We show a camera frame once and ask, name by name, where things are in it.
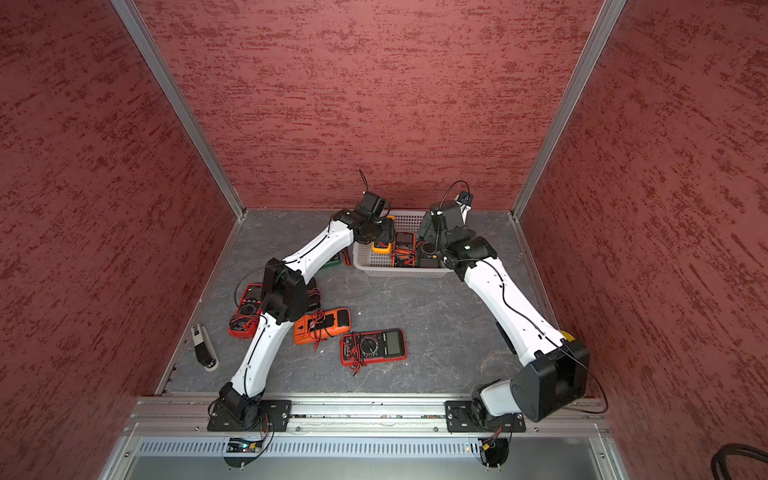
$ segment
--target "black joint housing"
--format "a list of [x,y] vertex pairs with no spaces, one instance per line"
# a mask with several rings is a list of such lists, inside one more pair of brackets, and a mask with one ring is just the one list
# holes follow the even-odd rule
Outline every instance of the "black joint housing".
[[[589,367],[589,351],[576,339],[563,344],[563,350]],[[539,356],[526,365],[509,383],[520,410],[538,422],[554,411],[578,400],[587,390],[587,370],[560,349]]]
[[384,211],[384,199],[373,192],[366,191],[362,195],[360,205],[355,209],[355,213],[363,218],[363,221],[369,222],[382,216]]
[[273,258],[266,263],[261,310],[275,317],[276,323],[296,322],[307,311],[310,296],[301,272]]
[[261,394],[262,392],[259,392],[254,397],[248,398],[244,394],[239,394],[232,387],[232,382],[227,382],[219,390],[217,402],[227,409],[227,412],[234,420],[242,425],[244,429],[248,430],[259,422],[259,400],[261,400]]
[[471,195],[469,192],[461,192],[456,198],[456,201],[459,202],[461,205],[466,205],[467,207],[471,207],[472,201],[474,199],[475,199],[475,195]]
[[488,257],[497,258],[496,250],[491,247],[491,244],[488,243],[485,237],[473,237],[449,244],[448,248],[445,249],[445,258],[447,260],[444,260],[444,262],[445,266],[455,271],[458,278],[463,282],[467,269],[477,264],[476,261],[470,260],[483,260]]
[[[354,211],[343,209],[333,215],[334,220],[343,222],[355,234],[357,243],[371,243],[384,235],[389,235],[389,226],[384,225],[385,220],[381,214],[384,210],[385,200],[373,192],[366,191],[360,205]],[[394,223],[392,223],[392,238],[394,238]]]

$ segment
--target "red wire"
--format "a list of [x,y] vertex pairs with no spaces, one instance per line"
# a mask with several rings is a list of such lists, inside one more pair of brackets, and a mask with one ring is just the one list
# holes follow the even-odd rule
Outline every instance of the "red wire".
[[310,320],[309,329],[311,330],[314,326],[317,326],[315,330],[313,331],[313,336],[315,338],[315,350],[317,350],[317,346],[320,344],[320,342],[325,342],[328,339],[323,338],[323,321],[326,319],[326,311],[317,309],[315,310],[315,313],[312,314],[312,319]]
[[349,369],[355,371],[355,373],[353,373],[352,376],[355,376],[360,372],[360,367],[366,366],[365,360],[362,357],[362,350],[357,345],[357,336],[358,336],[357,333],[352,334],[352,340],[355,343],[355,348],[349,350],[349,359],[352,360],[352,365],[349,366]]

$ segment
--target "wall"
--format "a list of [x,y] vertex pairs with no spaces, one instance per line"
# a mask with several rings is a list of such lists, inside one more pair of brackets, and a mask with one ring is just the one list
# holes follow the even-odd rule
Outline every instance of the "wall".
[[601,1],[137,4],[247,207],[505,209]]
[[524,213],[633,480],[710,478],[725,442],[768,449],[767,19],[628,2]]
[[109,2],[5,2],[0,38],[0,477],[93,478],[233,214]]

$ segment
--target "black cable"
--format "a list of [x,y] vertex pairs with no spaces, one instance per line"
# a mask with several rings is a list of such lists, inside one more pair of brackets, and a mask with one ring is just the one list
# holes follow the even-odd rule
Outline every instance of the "black cable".
[[368,191],[368,180],[366,180],[366,176],[362,172],[362,168],[359,168],[357,171],[360,172],[360,178],[362,178],[362,182],[366,185],[366,192],[367,192]]
[[768,463],[768,452],[756,449],[753,446],[744,445],[743,443],[727,443],[712,455],[712,460],[710,461],[712,477],[715,480],[732,480],[728,470],[728,455],[739,455],[752,458],[759,462]]
[[581,412],[581,413],[591,413],[591,414],[593,414],[593,415],[600,415],[600,414],[602,414],[602,413],[606,413],[606,412],[608,411],[608,395],[606,395],[606,394],[605,394],[605,389],[603,389],[603,384],[602,384],[602,383],[600,383],[600,380],[599,380],[599,379],[598,379],[598,378],[597,378],[597,377],[596,377],[596,376],[595,376],[595,375],[592,373],[592,371],[590,371],[590,369],[589,369],[589,368],[588,368],[588,367],[587,367],[587,366],[586,366],[584,363],[581,363],[581,362],[579,362],[579,361],[576,359],[576,357],[574,357],[574,356],[573,356],[573,355],[571,355],[570,353],[568,353],[568,352],[566,352],[565,350],[563,350],[563,349],[562,349],[560,346],[558,346],[558,344],[557,344],[557,343],[553,342],[553,341],[552,341],[552,340],[551,340],[551,339],[550,339],[550,338],[549,338],[549,337],[548,337],[548,336],[547,336],[547,335],[546,335],[546,334],[545,334],[545,333],[544,333],[544,332],[543,332],[543,331],[542,331],[542,330],[541,330],[541,329],[538,327],[538,325],[536,325],[536,323],[534,323],[534,321],[533,321],[533,320],[529,319],[529,318],[528,318],[526,315],[523,315],[522,313],[518,312],[517,310],[515,310],[514,308],[512,308],[512,306],[511,306],[511,305],[509,305],[509,303],[507,303],[507,297],[506,297],[506,292],[505,292],[505,283],[504,283],[504,278],[503,278],[503,277],[502,277],[502,275],[501,275],[501,274],[498,272],[498,270],[496,269],[496,267],[495,267],[495,266],[493,266],[493,265],[491,265],[491,264],[490,264],[488,261],[486,261],[486,260],[460,259],[460,260],[456,260],[456,261],[457,261],[457,262],[483,262],[483,263],[485,263],[486,265],[488,265],[489,267],[491,267],[491,268],[493,269],[493,271],[496,273],[496,276],[498,277],[498,279],[499,279],[499,280],[502,282],[502,301],[503,301],[503,302],[504,302],[504,304],[507,306],[507,308],[509,308],[511,311],[513,311],[513,312],[517,313],[519,316],[523,317],[524,319],[526,319],[526,320],[527,320],[527,321],[528,321],[528,322],[529,322],[531,325],[533,325],[533,327],[534,327],[534,328],[535,328],[535,329],[536,329],[536,330],[539,332],[539,335],[541,335],[541,337],[542,337],[542,338],[545,338],[545,339],[547,339],[547,341],[548,341],[549,343],[551,343],[551,344],[552,344],[552,345],[553,345],[553,346],[554,346],[556,349],[560,350],[560,351],[561,351],[561,352],[562,352],[564,355],[566,355],[566,356],[567,356],[567,357],[569,357],[571,360],[573,360],[574,362],[576,362],[577,364],[579,364],[579,365],[581,366],[581,368],[583,368],[584,370],[586,370],[586,371],[587,371],[587,375],[591,376],[591,377],[594,379],[594,381],[598,383],[598,388],[600,389],[600,393],[602,394],[602,396],[603,396],[603,400],[605,401],[605,407],[603,407],[603,409],[601,409],[601,410],[599,410],[599,411],[597,411],[597,412],[594,412],[594,411],[591,411],[591,410],[575,409],[575,408],[573,408],[573,407],[562,407],[562,408],[563,408],[564,410],[571,410],[571,411],[573,411],[573,412]]
[[442,196],[442,200],[440,200],[439,210],[442,210],[442,203],[445,201],[445,198],[448,196],[448,193],[451,191],[453,186],[456,185],[456,184],[464,184],[464,185],[466,185],[467,186],[467,193],[470,193],[469,192],[469,184],[467,182],[465,182],[464,180],[457,180],[457,181],[453,182],[451,184],[451,186],[448,187],[448,190],[445,191],[445,195]]
[[[261,313],[261,316],[264,317],[264,321],[266,322],[266,317],[263,313]],[[256,345],[253,346],[253,350],[250,351],[250,356],[248,357],[248,361],[245,362],[245,370],[243,371],[243,394],[250,398],[250,395],[248,395],[248,388],[246,387],[246,378],[248,374],[248,365],[250,364],[250,360],[253,358],[253,354],[256,352],[256,347],[259,346],[259,342],[261,341],[261,337],[264,336],[264,332],[266,332],[266,328],[261,329],[261,335],[259,335],[259,338],[256,340]]]
[[387,201],[386,201],[386,213],[385,213],[385,214],[383,214],[383,215],[382,215],[381,217],[379,217],[379,218],[386,218],[386,217],[387,217],[387,215],[389,215],[389,212],[390,212],[390,210],[391,210],[391,209],[392,209],[392,202],[391,202],[391,201],[389,201],[389,200],[387,200]]
[[237,291],[240,289],[240,285],[243,284],[243,280],[245,280],[249,276],[253,275],[254,273],[258,272],[259,270],[264,270],[265,268],[266,268],[266,265],[260,266],[259,268],[254,268],[250,272],[248,272],[245,275],[243,275],[243,278],[241,278],[240,281],[237,282],[237,285],[235,286],[235,291],[232,292],[233,299],[235,301],[235,307],[237,307],[238,309],[240,308],[240,303],[237,302]]

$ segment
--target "plastic basket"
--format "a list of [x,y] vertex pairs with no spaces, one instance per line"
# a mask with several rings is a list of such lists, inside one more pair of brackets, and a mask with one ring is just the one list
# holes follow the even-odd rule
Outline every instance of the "plastic basket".
[[[395,218],[395,230],[399,232],[413,232],[419,229],[424,218],[424,211],[419,210],[392,210],[389,215]],[[355,243],[352,247],[353,263],[355,268],[362,270],[370,276],[407,276],[411,278],[440,278],[451,273],[448,268],[395,268],[389,255],[373,253],[371,244],[361,245]]]

